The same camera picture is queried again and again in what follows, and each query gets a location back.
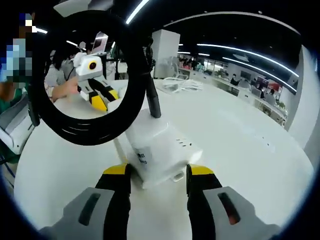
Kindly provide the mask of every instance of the coiled black cable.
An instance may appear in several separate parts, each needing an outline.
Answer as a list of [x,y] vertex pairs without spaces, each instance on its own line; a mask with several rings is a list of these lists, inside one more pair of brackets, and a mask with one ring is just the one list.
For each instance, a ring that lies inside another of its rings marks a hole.
[[[108,115],[95,119],[76,119],[63,114],[51,103],[44,88],[46,56],[61,38],[80,28],[91,28],[112,36],[128,65],[128,87],[121,105]],[[138,116],[148,82],[152,81],[143,48],[128,25],[119,17],[98,10],[70,15],[65,18],[64,24],[48,32],[41,46],[33,46],[32,68],[28,94],[33,110],[59,136],[84,146],[106,143],[127,130]]]

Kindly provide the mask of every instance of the white desk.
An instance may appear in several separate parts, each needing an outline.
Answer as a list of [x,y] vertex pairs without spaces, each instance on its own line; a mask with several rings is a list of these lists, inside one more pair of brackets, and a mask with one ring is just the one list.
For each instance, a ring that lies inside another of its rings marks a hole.
[[206,75],[204,73],[194,71],[191,69],[179,68],[179,70],[184,73],[187,73],[190,79],[197,80],[197,81],[200,81],[205,84],[212,84],[215,87],[223,89],[220,85],[220,84],[222,84],[224,86],[227,86],[227,88],[231,87],[233,89],[237,89],[239,92],[245,91],[245,93],[250,95],[250,97],[254,98],[256,102],[259,102],[259,104],[262,104],[262,105],[266,106],[267,108],[269,108],[271,110],[271,112],[276,113],[284,121],[287,119],[287,117],[284,115],[284,113],[281,112],[277,107],[272,106],[268,102],[264,101],[263,99],[253,95],[251,92],[249,92],[245,88],[235,86],[235,85],[231,84],[229,81],[223,80],[219,77]]
[[[214,86],[205,85],[198,92],[158,94],[162,113],[204,149],[199,164],[214,170],[223,186],[250,201],[266,224],[283,226],[313,176],[312,165],[296,141],[264,113]],[[79,97],[61,99],[56,106],[74,117],[101,115]],[[95,186],[106,168],[120,162],[113,142],[77,146],[42,122],[20,158],[15,199],[38,229],[51,226],[68,202]],[[192,239],[185,180],[168,180],[148,190],[131,186],[129,240]]]

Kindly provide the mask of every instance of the black ceiling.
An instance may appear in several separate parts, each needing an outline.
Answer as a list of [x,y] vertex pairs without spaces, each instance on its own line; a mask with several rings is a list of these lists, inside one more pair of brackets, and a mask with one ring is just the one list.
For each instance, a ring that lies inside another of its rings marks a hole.
[[[303,1],[302,4],[289,0],[149,0],[135,16],[130,26],[141,37],[160,29],[179,33],[181,34],[180,42],[184,44],[181,50],[192,54],[208,53],[210,58],[223,57],[225,54],[221,49],[198,47],[198,43],[231,46],[260,53],[295,70],[299,61],[301,43],[319,50],[317,45],[319,37],[315,31],[317,27],[315,24],[319,20],[315,14],[314,3],[308,3],[308,1]],[[114,0],[110,12],[126,20],[140,2],[141,0]],[[264,16],[292,26],[301,33],[301,36],[285,26],[263,18],[231,14],[202,16],[164,27],[186,17],[205,12],[223,11],[253,14],[261,11]],[[59,23],[59,18],[61,16],[53,9],[38,11],[36,24],[49,31],[51,26]],[[70,41],[92,42],[94,36],[95,34],[91,32],[86,34],[75,32]],[[261,68],[267,68],[268,71],[278,71],[278,67],[269,66],[257,58],[250,57],[249,61],[262,66]],[[278,75],[289,78],[285,76],[285,73],[281,73],[281,69]]]

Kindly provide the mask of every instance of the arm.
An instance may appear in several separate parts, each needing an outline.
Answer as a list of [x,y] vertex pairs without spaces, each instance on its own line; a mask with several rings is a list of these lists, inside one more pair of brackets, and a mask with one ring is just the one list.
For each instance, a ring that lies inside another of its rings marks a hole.
[[66,97],[68,94],[78,93],[78,78],[73,77],[64,84],[55,86],[52,90],[52,101],[55,102],[58,99]]

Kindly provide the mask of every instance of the camera lens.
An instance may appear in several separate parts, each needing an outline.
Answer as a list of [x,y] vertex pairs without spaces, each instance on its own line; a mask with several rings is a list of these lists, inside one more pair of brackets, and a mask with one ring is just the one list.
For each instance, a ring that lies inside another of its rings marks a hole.
[[93,69],[96,68],[96,66],[97,66],[97,64],[96,64],[95,62],[92,62],[92,63],[90,63],[90,65],[89,65],[89,69],[90,69],[90,70],[93,70]]

